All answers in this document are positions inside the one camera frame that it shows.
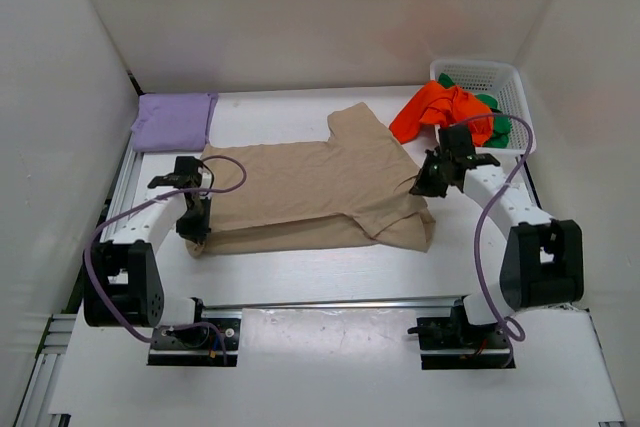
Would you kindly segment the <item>beige t shirt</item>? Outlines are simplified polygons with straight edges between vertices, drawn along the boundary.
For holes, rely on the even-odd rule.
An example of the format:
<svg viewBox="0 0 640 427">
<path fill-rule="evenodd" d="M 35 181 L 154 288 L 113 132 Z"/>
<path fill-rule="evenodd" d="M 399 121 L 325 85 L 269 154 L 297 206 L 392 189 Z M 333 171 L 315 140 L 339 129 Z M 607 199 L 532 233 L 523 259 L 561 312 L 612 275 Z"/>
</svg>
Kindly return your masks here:
<svg viewBox="0 0 640 427">
<path fill-rule="evenodd" d="M 331 113 L 325 141 L 205 147 L 223 194 L 212 198 L 204 244 L 190 255 L 382 244 L 417 252 L 435 220 L 409 190 L 417 164 L 364 103 Z"/>
</svg>

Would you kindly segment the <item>purple t shirt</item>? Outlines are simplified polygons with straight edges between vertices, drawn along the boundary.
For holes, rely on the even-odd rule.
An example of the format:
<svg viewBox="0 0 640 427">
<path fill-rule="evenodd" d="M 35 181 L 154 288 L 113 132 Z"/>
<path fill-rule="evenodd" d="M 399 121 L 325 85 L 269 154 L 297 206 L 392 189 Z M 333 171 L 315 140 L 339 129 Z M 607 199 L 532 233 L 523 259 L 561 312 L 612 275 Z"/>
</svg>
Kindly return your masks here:
<svg viewBox="0 0 640 427">
<path fill-rule="evenodd" d="M 144 94 L 131 127 L 139 153 L 202 151 L 209 139 L 216 93 Z"/>
</svg>

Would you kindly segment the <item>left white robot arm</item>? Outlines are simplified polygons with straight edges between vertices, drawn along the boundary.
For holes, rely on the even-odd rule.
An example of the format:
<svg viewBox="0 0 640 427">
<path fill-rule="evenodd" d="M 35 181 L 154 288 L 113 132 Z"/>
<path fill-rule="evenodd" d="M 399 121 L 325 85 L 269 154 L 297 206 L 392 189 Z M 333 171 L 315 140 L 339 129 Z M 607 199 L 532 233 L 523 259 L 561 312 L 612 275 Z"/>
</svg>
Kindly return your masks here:
<svg viewBox="0 0 640 427">
<path fill-rule="evenodd" d="M 202 246 L 210 233 L 213 174 L 195 157 L 180 156 L 174 170 L 148 184 L 153 201 L 103 242 L 89 249 L 84 273 L 84 318 L 92 327 L 175 328 L 201 320 L 202 302 L 165 295 L 156 254 L 170 231 Z"/>
</svg>

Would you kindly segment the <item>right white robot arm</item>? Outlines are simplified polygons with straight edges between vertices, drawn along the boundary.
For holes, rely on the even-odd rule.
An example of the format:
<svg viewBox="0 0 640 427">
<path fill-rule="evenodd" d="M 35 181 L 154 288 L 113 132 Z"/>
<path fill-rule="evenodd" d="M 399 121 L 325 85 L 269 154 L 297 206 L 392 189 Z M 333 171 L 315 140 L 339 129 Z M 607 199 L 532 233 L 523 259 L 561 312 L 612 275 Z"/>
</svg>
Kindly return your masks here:
<svg viewBox="0 0 640 427">
<path fill-rule="evenodd" d="M 455 187 L 482 208 L 474 230 L 474 262 L 481 291 L 461 307 L 468 324 L 504 321 L 521 310 L 571 303 L 584 295 L 583 234 L 573 220 L 558 220 L 512 185 L 500 162 L 479 153 L 465 125 L 439 131 L 439 145 L 426 152 L 410 193 L 444 198 Z M 480 240 L 486 220 L 506 239 L 498 279 L 487 281 Z"/>
</svg>

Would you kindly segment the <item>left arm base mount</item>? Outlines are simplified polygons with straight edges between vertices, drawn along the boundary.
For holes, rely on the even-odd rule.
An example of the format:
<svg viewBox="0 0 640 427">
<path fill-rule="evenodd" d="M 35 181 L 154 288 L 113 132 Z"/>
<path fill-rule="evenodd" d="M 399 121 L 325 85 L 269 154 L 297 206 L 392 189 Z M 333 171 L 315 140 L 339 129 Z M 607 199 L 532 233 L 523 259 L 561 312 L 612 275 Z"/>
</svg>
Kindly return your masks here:
<svg viewBox="0 0 640 427">
<path fill-rule="evenodd" d="M 167 327 L 152 333 L 147 356 L 148 366 L 157 367 L 219 367 L 237 366 L 241 337 L 242 314 L 236 311 L 205 310 L 202 320 L 216 326 L 222 334 L 221 343 L 212 327 L 175 331 Z"/>
</svg>

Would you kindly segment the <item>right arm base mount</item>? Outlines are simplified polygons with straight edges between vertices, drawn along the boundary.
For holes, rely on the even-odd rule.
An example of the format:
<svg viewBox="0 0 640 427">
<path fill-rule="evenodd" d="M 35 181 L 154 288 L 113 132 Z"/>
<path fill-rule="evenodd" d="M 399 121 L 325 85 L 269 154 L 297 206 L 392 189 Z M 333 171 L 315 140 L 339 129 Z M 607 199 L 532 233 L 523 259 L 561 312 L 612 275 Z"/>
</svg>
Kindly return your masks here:
<svg viewBox="0 0 640 427">
<path fill-rule="evenodd" d="M 407 334 L 418 340 L 424 371 L 516 367 L 508 338 L 495 324 L 473 326 L 452 317 L 418 317 Z"/>
</svg>

